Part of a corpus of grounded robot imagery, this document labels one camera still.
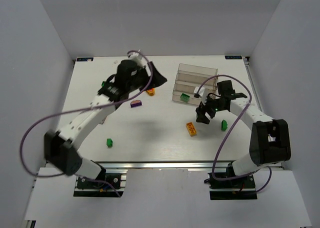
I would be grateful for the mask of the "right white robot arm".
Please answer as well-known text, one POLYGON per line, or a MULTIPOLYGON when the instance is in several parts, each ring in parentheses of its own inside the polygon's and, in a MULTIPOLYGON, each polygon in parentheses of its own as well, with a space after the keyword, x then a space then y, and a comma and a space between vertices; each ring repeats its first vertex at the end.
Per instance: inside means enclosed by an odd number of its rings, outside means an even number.
POLYGON ((284 119, 274 119, 252 104, 252 95, 236 92, 231 80, 217 83, 218 97, 202 85, 194 89, 194 97, 201 98, 196 108, 196 122, 209 124, 217 112, 228 111, 251 131, 248 153, 228 164, 224 180, 240 179, 270 164, 291 158, 289 126, 284 119))

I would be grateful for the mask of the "green square lego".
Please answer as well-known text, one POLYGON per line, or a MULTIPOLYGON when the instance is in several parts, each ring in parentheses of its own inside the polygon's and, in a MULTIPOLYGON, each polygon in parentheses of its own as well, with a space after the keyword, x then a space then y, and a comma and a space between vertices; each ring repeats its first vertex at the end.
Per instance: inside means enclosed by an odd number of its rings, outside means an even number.
POLYGON ((182 94, 180 95, 180 100, 181 100, 182 102, 188 103, 189 100, 190 100, 190 96, 187 95, 187 94, 185 94, 185 93, 182 93, 182 94))

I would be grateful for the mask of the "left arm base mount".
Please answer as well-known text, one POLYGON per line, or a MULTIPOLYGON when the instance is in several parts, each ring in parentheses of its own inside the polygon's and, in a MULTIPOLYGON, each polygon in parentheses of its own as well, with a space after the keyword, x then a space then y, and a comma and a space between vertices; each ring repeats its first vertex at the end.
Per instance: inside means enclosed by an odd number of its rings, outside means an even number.
POLYGON ((78 177, 73 191, 74 197, 82 198, 120 198, 124 193, 127 175, 124 173, 106 173, 105 182, 92 182, 78 177))

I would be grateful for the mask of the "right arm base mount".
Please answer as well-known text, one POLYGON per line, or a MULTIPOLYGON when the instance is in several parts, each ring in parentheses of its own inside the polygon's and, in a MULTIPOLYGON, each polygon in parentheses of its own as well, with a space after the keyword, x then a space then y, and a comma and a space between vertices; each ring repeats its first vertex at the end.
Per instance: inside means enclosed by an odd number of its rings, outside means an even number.
POLYGON ((256 200, 258 198, 252 174, 232 180, 217 180, 210 172, 204 184, 209 186, 209 196, 212 201, 256 200))

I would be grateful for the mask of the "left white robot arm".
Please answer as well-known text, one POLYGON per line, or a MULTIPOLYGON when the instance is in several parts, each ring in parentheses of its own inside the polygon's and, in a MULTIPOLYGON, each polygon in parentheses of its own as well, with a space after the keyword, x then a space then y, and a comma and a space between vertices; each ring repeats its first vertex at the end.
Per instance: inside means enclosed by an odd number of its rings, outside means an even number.
POLYGON ((88 110, 79 113, 59 130, 44 135, 44 158, 66 176, 77 175, 91 182, 104 180, 106 169, 81 157, 78 149, 97 125, 128 99, 130 93, 157 88, 167 82, 153 62, 148 62, 147 66, 151 74, 139 61, 122 60, 117 72, 103 81, 88 110))

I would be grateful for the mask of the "small green lego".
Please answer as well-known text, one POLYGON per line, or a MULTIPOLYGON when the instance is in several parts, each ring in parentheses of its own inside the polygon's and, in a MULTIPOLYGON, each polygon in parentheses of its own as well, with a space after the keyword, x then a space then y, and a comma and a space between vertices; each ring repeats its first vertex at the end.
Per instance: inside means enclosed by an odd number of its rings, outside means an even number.
POLYGON ((106 139, 106 146, 111 148, 113 146, 113 140, 111 138, 106 139))

